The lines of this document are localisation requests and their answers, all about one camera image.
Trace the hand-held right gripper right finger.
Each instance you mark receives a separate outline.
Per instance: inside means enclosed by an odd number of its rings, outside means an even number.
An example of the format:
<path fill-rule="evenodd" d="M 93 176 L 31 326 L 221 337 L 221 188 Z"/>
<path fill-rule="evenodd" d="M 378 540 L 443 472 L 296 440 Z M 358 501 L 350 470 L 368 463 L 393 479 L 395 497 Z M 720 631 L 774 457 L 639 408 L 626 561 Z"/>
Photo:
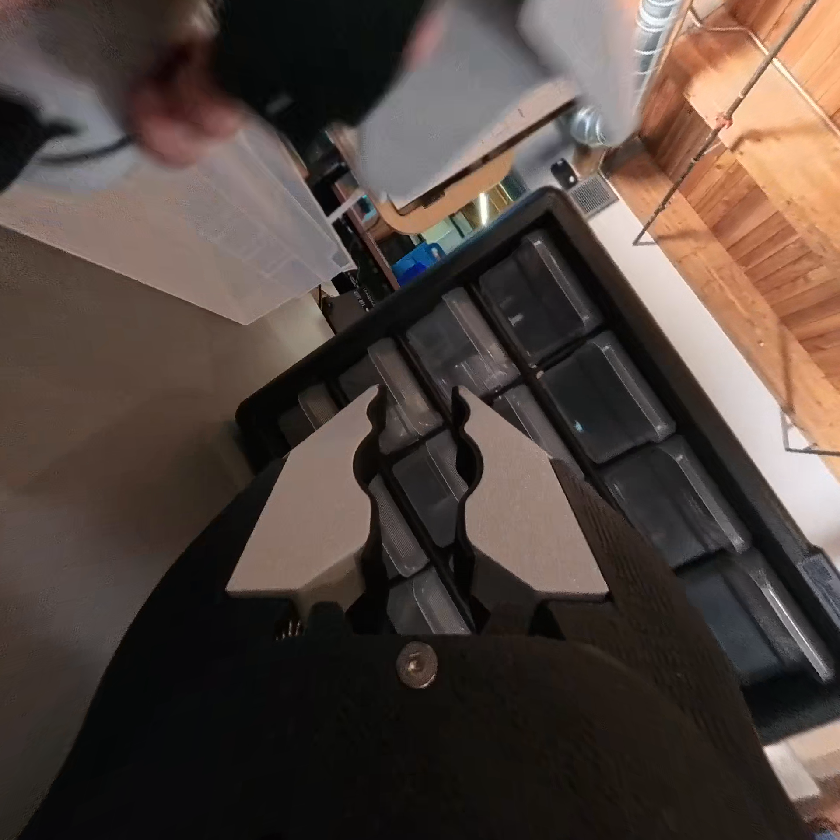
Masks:
<path fill-rule="evenodd" d="M 470 593 L 485 608 L 603 602 L 608 585 L 550 456 L 463 386 L 458 433 L 477 459 L 463 499 Z"/>

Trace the metal pipe rack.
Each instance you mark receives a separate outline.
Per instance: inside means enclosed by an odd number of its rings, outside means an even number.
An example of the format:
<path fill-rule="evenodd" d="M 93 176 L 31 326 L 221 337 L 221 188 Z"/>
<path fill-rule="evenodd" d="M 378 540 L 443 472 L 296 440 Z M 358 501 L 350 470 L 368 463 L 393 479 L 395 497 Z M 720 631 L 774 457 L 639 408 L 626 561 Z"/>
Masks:
<path fill-rule="evenodd" d="M 838 2 L 689 11 L 612 185 L 838 475 Z"/>

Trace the wooden table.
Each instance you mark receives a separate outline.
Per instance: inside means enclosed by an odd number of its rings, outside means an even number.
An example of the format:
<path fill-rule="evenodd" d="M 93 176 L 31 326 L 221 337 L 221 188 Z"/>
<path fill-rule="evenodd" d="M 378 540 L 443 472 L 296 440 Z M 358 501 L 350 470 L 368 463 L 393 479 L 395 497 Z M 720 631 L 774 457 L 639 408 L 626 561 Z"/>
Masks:
<path fill-rule="evenodd" d="M 358 174 L 358 142 L 350 129 L 335 129 L 329 137 L 353 177 L 353 185 L 343 185 L 339 175 L 332 192 L 339 208 L 329 221 L 349 215 L 356 232 L 370 247 L 389 284 L 397 288 L 392 271 L 385 267 L 381 252 L 373 245 L 371 231 L 389 235 L 420 235 L 456 214 L 462 207 L 486 194 L 510 172 L 519 145 L 571 108 L 574 88 L 566 80 L 550 81 L 526 94 L 488 135 L 474 144 L 456 163 L 437 175 L 434 183 L 417 197 L 397 202 L 389 196 L 376 196 L 365 189 Z"/>

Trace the person's left hand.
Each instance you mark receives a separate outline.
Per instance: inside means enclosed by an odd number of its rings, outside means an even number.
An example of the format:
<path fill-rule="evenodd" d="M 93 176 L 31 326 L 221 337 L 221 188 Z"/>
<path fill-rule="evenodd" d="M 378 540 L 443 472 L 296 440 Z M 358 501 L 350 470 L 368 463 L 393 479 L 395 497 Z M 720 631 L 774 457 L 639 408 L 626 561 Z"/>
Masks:
<path fill-rule="evenodd" d="M 195 33 L 174 44 L 134 86 L 128 126 L 157 164 L 181 169 L 231 140 L 246 119 L 245 107 L 216 83 L 213 39 Z"/>

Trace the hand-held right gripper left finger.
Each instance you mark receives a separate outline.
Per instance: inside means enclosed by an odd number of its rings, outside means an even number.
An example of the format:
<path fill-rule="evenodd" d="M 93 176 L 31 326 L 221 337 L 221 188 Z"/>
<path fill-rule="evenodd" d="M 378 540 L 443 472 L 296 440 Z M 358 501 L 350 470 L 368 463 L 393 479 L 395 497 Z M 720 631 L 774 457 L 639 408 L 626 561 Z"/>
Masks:
<path fill-rule="evenodd" d="M 226 593 L 349 609 L 386 582 L 370 484 L 380 472 L 386 393 L 373 385 L 291 450 Z"/>

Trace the clear plastic storage bin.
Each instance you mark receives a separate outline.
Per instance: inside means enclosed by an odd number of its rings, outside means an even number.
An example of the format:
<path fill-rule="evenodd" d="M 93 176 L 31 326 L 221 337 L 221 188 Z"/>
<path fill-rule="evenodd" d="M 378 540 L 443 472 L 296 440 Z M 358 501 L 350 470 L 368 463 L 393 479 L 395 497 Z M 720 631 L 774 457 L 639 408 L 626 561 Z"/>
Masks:
<path fill-rule="evenodd" d="M 240 324 L 355 268 L 287 147 L 255 120 L 180 170 L 133 144 L 33 163 L 2 194 L 1 219 Z"/>

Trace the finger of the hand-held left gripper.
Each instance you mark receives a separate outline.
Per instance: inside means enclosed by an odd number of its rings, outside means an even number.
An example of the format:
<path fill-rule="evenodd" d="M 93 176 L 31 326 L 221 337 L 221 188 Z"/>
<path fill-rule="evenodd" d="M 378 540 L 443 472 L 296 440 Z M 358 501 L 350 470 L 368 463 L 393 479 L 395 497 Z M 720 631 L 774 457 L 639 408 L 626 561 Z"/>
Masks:
<path fill-rule="evenodd" d="M 629 1 L 526 1 L 521 37 L 549 69 L 570 78 L 584 108 L 593 109 L 605 144 L 624 142 L 637 127 L 637 9 Z"/>
<path fill-rule="evenodd" d="M 418 198 L 574 99 L 516 30 L 520 2 L 436 2 L 438 35 L 356 128 L 356 176 L 375 198 Z"/>

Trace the wall vent grille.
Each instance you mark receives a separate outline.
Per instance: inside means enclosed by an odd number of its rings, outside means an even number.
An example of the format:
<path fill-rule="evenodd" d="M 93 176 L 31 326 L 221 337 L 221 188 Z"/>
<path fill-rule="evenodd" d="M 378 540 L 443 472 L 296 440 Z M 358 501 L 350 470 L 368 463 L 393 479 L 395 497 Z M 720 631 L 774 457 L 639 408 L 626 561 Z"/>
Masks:
<path fill-rule="evenodd" d="M 603 173 L 595 172 L 568 189 L 568 196 L 585 220 L 591 220 L 618 201 Z"/>

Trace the silver air duct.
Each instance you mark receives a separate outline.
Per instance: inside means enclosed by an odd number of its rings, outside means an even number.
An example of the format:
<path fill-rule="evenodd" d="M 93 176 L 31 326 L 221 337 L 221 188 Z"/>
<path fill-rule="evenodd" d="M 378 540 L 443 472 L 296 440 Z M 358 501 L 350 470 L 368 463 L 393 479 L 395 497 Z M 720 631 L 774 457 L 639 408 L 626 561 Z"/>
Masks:
<path fill-rule="evenodd" d="M 684 26 L 690 1 L 640 1 L 634 41 L 634 106 L 645 107 L 660 66 Z"/>

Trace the person's left forearm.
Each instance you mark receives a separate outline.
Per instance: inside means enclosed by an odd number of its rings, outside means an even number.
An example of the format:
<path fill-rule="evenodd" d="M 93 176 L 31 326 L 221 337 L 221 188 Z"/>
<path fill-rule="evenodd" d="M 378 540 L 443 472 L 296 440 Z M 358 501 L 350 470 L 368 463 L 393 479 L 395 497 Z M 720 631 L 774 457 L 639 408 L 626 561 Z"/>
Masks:
<path fill-rule="evenodd" d="M 2 2 L 2 191 L 101 190 L 139 159 L 130 94 L 199 7 Z"/>

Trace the blue plastic box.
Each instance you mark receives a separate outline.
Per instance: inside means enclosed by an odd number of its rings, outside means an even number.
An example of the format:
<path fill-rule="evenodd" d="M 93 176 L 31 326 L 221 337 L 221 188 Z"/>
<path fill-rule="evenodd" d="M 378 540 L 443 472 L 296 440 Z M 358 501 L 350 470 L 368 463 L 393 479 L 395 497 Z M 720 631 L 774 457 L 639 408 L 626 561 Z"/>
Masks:
<path fill-rule="evenodd" d="M 392 273 L 399 287 L 404 287 L 446 256 L 437 243 L 423 241 L 393 264 Z"/>

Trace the black drawer cabinet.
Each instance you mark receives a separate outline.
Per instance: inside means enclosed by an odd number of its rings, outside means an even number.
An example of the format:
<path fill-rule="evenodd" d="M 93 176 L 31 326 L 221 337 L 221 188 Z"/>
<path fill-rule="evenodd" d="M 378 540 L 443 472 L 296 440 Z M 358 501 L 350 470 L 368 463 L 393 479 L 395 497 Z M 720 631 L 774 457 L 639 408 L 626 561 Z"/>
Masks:
<path fill-rule="evenodd" d="M 544 188 L 505 212 L 487 232 L 425 272 L 419 279 L 391 294 L 370 313 L 309 354 L 287 372 L 246 398 L 235 421 L 243 438 L 246 457 L 255 471 L 287 455 L 289 448 L 276 425 L 277 415 L 294 401 L 291 393 L 306 387 L 319 374 L 337 370 L 343 354 L 359 352 L 386 333 L 402 333 L 428 314 L 436 301 L 456 285 L 477 280 L 509 256 L 524 235 L 535 230 L 549 233 L 562 257 L 587 280 L 599 307 L 615 319 L 613 330 L 648 383 L 681 417 L 687 433 L 710 472 L 728 483 L 731 499 L 764 539 L 764 555 L 775 568 L 792 600 L 812 620 L 815 633 L 835 664 L 835 677 L 822 682 L 807 673 L 783 673 L 776 679 L 742 687 L 756 728 L 765 742 L 772 742 L 838 718 L 838 571 L 824 552 L 797 527 L 781 501 L 761 477 L 740 442 L 727 427 L 679 358 L 672 344 L 646 311 L 586 222 L 560 191 Z M 428 552 L 450 591 L 458 585 L 455 601 L 469 622 L 478 617 L 477 602 L 465 604 L 465 581 L 443 571 L 445 556 L 426 542 L 411 511 L 396 502 L 411 534 Z"/>

